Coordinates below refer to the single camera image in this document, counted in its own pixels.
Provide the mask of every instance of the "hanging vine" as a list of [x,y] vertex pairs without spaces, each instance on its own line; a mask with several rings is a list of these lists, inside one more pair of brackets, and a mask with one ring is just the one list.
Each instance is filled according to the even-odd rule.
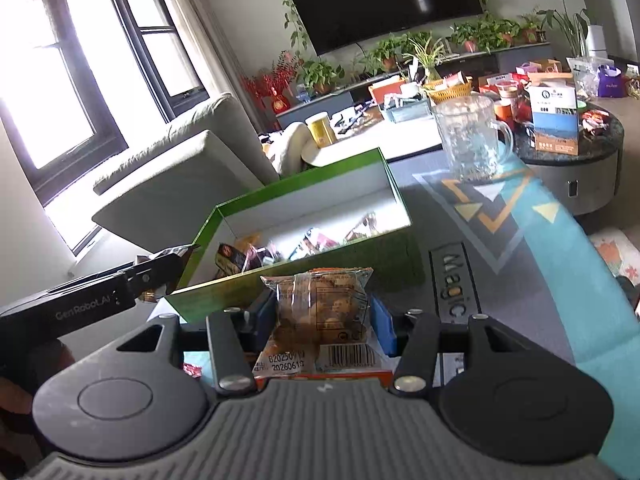
[[293,28],[291,33],[291,47],[296,49],[297,56],[302,56],[302,53],[309,45],[309,35],[306,32],[305,25],[303,25],[300,19],[293,0],[282,0],[282,6],[285,8],[284,28]]

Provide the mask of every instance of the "round coffee table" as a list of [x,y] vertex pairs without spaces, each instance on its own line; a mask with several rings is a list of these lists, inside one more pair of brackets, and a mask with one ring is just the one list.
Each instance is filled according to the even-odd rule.
[[387,161],[393,162],[442,147],[438,125],[433,116],[391,123],[380,121],[362,132],[318,148],[310,140],[302,149],[302,159],[312,166],[327,166],[353,155],[380,148]]
[[603,208],[618,192],[625,130],[612,114],[602,136],[587,140],[580,134],[579,155],[539,152],[526,134],[514,137],[516,155],[574,216]]

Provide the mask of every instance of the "triangle pattern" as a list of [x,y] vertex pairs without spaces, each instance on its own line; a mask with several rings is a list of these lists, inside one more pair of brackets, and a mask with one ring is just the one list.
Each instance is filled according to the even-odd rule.
[[560,211],[560,203],[551,202],[549,204],[533,206],[533,211],[539,213],[543,218],[545,218],[549,223],[552,224],[556,221],[556,215],[558,214],[558,211]]
[[500,192],[504,189],[504,182],[497,182],[496,184],[488,184],[487,186],[474,186],[476,191],[482,194],[484,197],[488,198],[493,202]]
[[460,213],[460,216],[464,218],[467,222],[469,222],[478,211],[482,204],[458,204],[456,206],[456,211]]

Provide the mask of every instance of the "purple bag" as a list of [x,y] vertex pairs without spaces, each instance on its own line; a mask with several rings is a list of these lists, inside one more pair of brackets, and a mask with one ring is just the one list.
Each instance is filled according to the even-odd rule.
[[606,65],[598,68],[598,97],[626,97],[625,82],[619,69]]

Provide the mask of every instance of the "yellow basket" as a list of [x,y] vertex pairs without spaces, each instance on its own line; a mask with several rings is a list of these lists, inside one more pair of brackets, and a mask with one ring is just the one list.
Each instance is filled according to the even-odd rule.
[[427,91],[427,95],[433,99],[433,102],[439,105],[444,101],[448,101],[449,99],[454,99],[456,97],[464,97],[467,95],[471,95],[472,82],[473,78],[467,77],[465,85],[456,85],[451,88],[447,88],[445,90],[434,90],[436,86],[441,85],[444,82],[444,79],[439,79],[438,81],[434,81],[433,83],[428,83],[424,85],[424,89]]

